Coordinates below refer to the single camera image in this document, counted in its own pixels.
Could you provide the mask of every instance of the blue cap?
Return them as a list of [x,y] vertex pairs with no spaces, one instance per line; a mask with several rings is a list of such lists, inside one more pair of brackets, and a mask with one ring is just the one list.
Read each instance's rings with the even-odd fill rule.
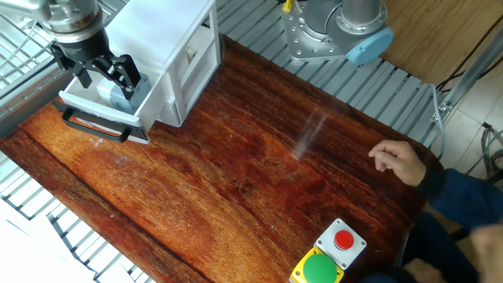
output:
[[356,65],[369,63],[391,45],[394,37],[391,28],[385,28],[358,44],[346,54],[346,58]]

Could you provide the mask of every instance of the green button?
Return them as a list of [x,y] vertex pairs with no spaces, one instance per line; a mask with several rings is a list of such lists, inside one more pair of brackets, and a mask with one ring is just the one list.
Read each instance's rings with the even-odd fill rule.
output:
[[307,283],[334,283],[337,279],[336,264],[326,255],[312,255],[304,263]]

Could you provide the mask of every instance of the finger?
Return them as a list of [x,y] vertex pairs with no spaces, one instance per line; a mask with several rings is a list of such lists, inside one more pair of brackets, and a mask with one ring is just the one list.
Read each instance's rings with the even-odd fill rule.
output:
[[369,156],[374,157],[377,152],[387,152],[397,156],[398,154],[405,152],[407,147],[409,147],[409,143],[407,141],[384,140],[370,150]]
[[397,169],[402,165],[401,161],[390,153],[377,152],[376,159],[384,163],[386,167],[390,167],[391,169]]
[[382,163],[380,160],[378,160],[377,158],[374,158],[374,160],[376,161],[376,169],[378,171],[383,171],[383,169],[386,167],[386,164]]

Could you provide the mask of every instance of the human hand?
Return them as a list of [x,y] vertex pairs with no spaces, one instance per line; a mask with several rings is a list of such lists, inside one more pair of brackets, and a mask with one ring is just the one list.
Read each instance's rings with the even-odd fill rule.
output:
[[413,259],[403,269],[409,272],[416,279],[417,283],[446,283],[440,270],[422,259]]
[[426,175],[426,167],[406,141],[384,140],[374,146],[369,156],[376,161],[376,169],[392,169],[397,177],[409,186],[417,186]]
[[482,283],[503,282],[503,223],[478,228],[470,235]]

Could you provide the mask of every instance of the blue sleeve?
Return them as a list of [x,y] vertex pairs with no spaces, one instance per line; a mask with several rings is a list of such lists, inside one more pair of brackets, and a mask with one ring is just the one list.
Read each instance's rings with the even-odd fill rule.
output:
[[417,189],[434,209],[468,230],[503,219],[503,193],[489,182],[453,169],[428,168]]

